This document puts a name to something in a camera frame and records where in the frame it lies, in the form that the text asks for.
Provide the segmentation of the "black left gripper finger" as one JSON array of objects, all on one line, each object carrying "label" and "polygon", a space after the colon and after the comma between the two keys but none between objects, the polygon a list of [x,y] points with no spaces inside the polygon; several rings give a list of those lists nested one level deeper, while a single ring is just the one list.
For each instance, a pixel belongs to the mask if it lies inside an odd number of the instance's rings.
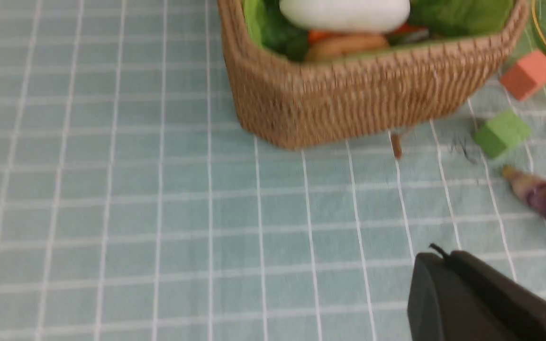
[{"label": "black left gripper finger", "polygon": [[430,247],[412,272],[414,341],[546,341],[546,300],[469,252]]}]

